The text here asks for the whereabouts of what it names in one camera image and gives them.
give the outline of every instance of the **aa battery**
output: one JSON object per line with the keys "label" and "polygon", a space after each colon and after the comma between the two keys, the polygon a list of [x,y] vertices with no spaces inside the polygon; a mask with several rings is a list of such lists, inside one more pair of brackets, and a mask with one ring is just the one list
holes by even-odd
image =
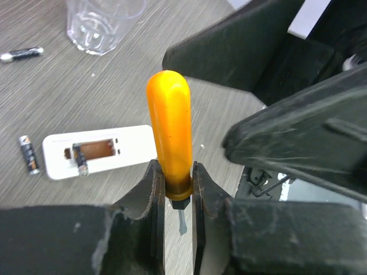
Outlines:
{"label": "aa battery", "polygon": [[40,168],[38,166],[36,155],[34,154],[34,149],[29,137],[21,136],[19,138],[19,143],[21,146],[24,160],[28,167],[29,175],[38,174],[40,172]]}
{"label": "aa battery", "polygon": [[80,176],[88,176],[87,159],[81,151],[80,144],[73,144],[74,160],[78,166],[78,172]]}
{"label": "aa battery", "polygon": [[41,56],[44,53],[44,49],[41,47],[33,47],[29,49],[11,50],[7,53],[0,55],[0,61],[3,63],[10,63],[15,60],[22,60],[26,58]]}

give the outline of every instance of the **screwdriver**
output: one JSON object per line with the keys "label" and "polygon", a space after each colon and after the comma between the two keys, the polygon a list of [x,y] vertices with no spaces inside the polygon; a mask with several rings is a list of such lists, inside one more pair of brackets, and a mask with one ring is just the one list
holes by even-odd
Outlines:
{"label": "screwdriver", "polygon": [[[174,206],[190,199],[193,190],[189,84],[177,72],[161,71],[149,79],[147,101],[158,162],[166,179],[166,197]],[[181,235],[187,231],[184,209],[179,208]]]}

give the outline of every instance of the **clear plastic cup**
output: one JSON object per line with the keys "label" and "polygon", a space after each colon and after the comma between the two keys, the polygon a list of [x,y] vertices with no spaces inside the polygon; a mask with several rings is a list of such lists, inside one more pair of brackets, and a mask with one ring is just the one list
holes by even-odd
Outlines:
{"label": "clear plastic cup", "polygon": [[79,50],[102,56],[139,20],[146,0],[67,0],[67,6],[71,41]]}

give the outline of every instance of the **gray wood-grain table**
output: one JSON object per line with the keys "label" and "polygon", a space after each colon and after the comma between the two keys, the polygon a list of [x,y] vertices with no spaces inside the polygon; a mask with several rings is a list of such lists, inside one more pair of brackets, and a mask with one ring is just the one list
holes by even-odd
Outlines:
{"label": "gray wood-grain table", "polygon": [[[113,203],[132,188],[147,164],[53,182],[28,176],[17,139],[29,135],[44,168],[42,141],[51,134],[150,124],[145,87],[161,70],[165,50],[232,12],[225,0],[149,0],[142,19],[111,53],[90,56],[66,36],[62,0],[1,0],[0,51],[42,46],[40,58],[0,66],[0,205]],[[241,168],[220,147],[229,127],[261,103],[249,93],[189,80],[194,160],[233,194]],[[189,232],[167,203],[167,274],[192,274]]]}

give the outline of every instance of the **metal screwdriver tip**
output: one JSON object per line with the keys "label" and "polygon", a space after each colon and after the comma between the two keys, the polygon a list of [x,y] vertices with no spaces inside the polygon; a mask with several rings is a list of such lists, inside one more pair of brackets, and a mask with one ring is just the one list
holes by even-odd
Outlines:
{"label": "metal screwdriver tip", "polygon": [[179,218],[179,233],[184,235],[188,232],[188,227],[186,226],[185,212],[183,210],[178,211]]}

